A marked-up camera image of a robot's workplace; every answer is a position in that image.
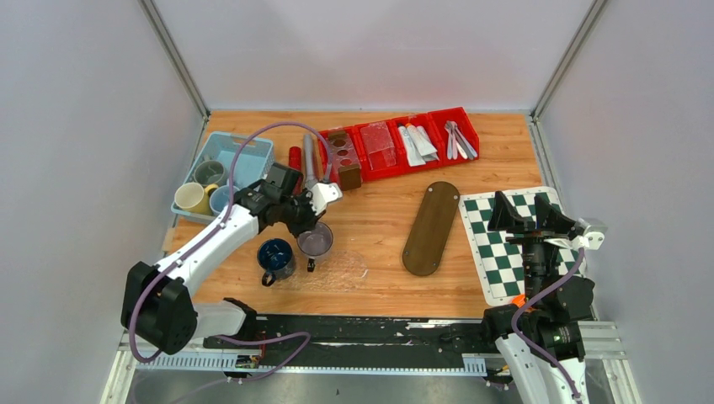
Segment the metal rod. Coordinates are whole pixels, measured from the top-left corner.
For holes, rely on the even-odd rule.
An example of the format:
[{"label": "metal rod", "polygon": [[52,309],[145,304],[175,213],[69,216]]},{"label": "metal rod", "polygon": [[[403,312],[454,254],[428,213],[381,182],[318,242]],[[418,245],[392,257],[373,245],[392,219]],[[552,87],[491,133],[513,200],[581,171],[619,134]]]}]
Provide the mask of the metal rod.
[{"label": "metal rod", "polygon": [[541,97],[538,98],[538,103],[535,104],[535,108],[531,111],[530,116],[533,117],[534,121],[537,122],[548,107],[548,104],[551,102],[553,94],[560,85],[562,78],[565,77],[568,69],[573,64],[573,60],[583,47],[583,43],[586,39],[588,39],[590,32],[592,32],[595,23],[597,23],[600,15],[602,15],[602,11],[605,9],[605,5],[607,3],[608,0],[594,0],[590,5],[590,9],[585,14],[583,22],[575,32],[575,36],[573,37],[573,40],[570,41],[570,45],[567,46],[565,54],[562,56],[560,63],[558,63],[556,70],[553,72],[551,80],[546,85],[546,89],[543,90]]},{"label": "metal rod", "polygon": [[161,18],[161,14],[159,13],[156,4],[153,2],[153,0],[138,0],[138,2],[141,5],[141,8],[144,10],[144,14],[147,16],[149,23],[152,25],[152,28],[154,29],[154,32],[156,33],[159,39],[159,42],[161,42],[161,45],[163,46],[163,49],[166,51],[168,59],[171,61],[173,67],[176,69],[176,72],[178,73],[178,78],[181,79],[181,83],[186,88],[186,92],[189,93],[191,101],[193,101],[196,109],[198,109],[201,116],[203,116],[204,119],[208,119],[210,111],[205,105],[204,99],[203,97],[201,97],[199,89],[196,86],[196,83],[194,82],[194,79],[189,74],[189,69],[186,67],[184,59],[179,53],[179,49],[173,43],[173,39],[171,38],[171,35],[169,34],[168,29],[166,28],[166,24]]}]

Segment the red organizer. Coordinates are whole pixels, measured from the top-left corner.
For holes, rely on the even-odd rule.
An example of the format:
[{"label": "red organizer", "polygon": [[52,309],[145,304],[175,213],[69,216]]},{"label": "red organizer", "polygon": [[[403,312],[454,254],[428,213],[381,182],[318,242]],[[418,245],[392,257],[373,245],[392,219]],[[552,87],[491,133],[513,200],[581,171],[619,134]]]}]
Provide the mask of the red organizer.
[{"label": "red organizer", "polygon": [[[385,167],[376,170],[373,170],[371,168],[370,162],[367,159],[365,145],[360,135],[360,129],[364,128],[370,123],[347,126],[344,128],[338,128],[333,130],[323,130],[320,132],[320,135],[327,139],[328,133],[333,132],[335,130],[345,130],[348,133],[349,138],[352,139],[352,142],[354,143],[354,148],[360,158],[360,165],[362,167],[362,181],[367,182],[382,178],[396,177],[403,174],[418,173],[420,171],[430,170],[432,168],[446,167],[452,166],[454,164],[460,164],[463,162],[469,162],[470,160],[461,157],[458,157],[456,160],[446,159],[446,145],[448,144],[449,140],[449,134],[446,132],[445,129],[445,123],[447,120],[453,120],[459,125],[461,133],[464,134],[464,137],[469,140],[473,148],[476,149],[476,152],[478,154],[478,157],[476,157],[476,159],[478,159],[481,156],[478,134],[473,129],[471,121],[468,119],[468,115],[466,115],[466,111],[462,107],[442,109],[439,111],[428,112],[426,114],[400,116],[399,118],[386,120],[386,126],[389,129],[390,136],[392,137],[392,142],[394,143],[395,148],[395,157],[397,159],[397,164],[392,167]],[[404,149],[402,137],[399,135],[399,131],[397,129],[398,124],[405,125],[407,123],[410,123],[414,126],[421,125],[424,127],[427,132],[427,135],[429,135],[431,143],[434,145],[434,147],[436,147],[439,160],[427,162],[423,166],[409,167],[409,164],[407,162],[407,152]],[[325,147],[322,145],[321,142],[318,142],[318,150],[320,152],[320,159],[322,160],[322,170],[324,171],[327,167],[327,153],[325,151]],[[337,175],[334,171],[332,172],[330,178],[334,182],[338,182]]]}]

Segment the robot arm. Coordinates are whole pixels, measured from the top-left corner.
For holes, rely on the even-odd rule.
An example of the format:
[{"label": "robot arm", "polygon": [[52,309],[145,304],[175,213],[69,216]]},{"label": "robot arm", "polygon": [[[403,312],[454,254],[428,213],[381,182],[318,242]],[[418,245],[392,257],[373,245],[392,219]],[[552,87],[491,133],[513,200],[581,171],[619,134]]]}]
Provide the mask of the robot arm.
[{"label": "robot arm", "polygon": [[[287,225],[297,237],[315,228],[327,206],[342,198],[334,184],[316,183],[292,195],[300,172],[274,164],[268,176],[235,193],[229,217],[227,207],[201,233],[177,252],[150,266],[137,263],[127,275],[121,323],[129,326],[139,295],[161,272],[177,263],[161,279],[144,302],[138,316],[136,334],[166,354],[180,351],[191,339],[238,333],[247,307],[224,300],[216,304],[197,304],[191,297],[200,285],[228,256],[253,239],[267,226]],[[214,233],[207,241],[205,238]],[[194,250],[181,260],[188,250]]]},{"label": "robot arm", "polygon": [[594,282],[572,277],[558,282],[559,248],[598,249],[607,228],[599,221],[573,221],[554,209],[544,199],[535,198],[536,221],[516,212],[501,192],[496,193],[490,231],[518,235],[507,242],[522,248],[525,273],[525,297],[532,307],[518,319],[523,335],[540,349],[531,349],[512,328],[516,305],[498,306],[484,312],[486,338],[495,342],[506,359],[524,403],[574,403],[573,389],[555,359],[565,369],[580,395],[588,401],[585,362],[578,321],[591,318]]}]

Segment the green and white checkered mat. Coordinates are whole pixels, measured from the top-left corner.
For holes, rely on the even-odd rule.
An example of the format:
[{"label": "green and white checkered mat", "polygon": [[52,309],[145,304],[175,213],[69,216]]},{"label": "green and white checkered mat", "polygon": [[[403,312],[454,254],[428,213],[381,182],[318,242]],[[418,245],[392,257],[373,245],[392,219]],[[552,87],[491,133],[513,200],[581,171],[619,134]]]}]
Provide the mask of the green and white checkered mat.
[{"label": "green and white checkered mat", "polygon": [[[560,210],[560,199],[556,190],[536,187],[504,191],[519,215],[536,219],[536,195],[540,195]],[[505,231],[488,231],[495,192],[462,195],[459,202],[461,219],[464,221],[469,238],[473,261],[478,278],[481,280],[483,295],[490,306],[501,306],[525,291],[523,260],[520,246],[506,242]],[[575,252],[561,248],[558,272],[565,274],[575,263]],[[585,268],[585,262],[579,272]]]}]

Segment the wooden table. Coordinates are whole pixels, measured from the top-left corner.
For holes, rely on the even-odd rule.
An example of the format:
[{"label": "wooden table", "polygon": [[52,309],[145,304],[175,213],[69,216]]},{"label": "wooden table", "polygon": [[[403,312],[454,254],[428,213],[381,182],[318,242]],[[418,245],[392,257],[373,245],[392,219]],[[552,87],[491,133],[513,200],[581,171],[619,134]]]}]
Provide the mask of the wooden table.
[{"label": "wooden table", "polygon": [[[318,130],[384,120],[406,113],[214,112],[206,135],[215,130],[249,134],[280,120],[297,120]],[[466,239],[456,215],[439,269],[427,277],[410,274],[401,263],[424,191],[434,181],[453,183],[461,194],[541,185],[528,128],[519,114],[470,114],[481,140],[481,158],[452,167],[364,183],[328,208],[323,221],[333,230],[331,258],[314,273],[300,257],[292,278],[266,288],[256,261],[258,246],[280,237],[297,255],[295,239],[283,225],[266,229],[238,248],[201,286],[195,302],[233,297],[258,313],[361,316],[480,317],[488,308]],[[264,137],[274,141],[275,158],[287,164],[288,149],[301,146],[304,130],[285,127]],[[176,251],[203,228],[184,220],[175,228]]]}]

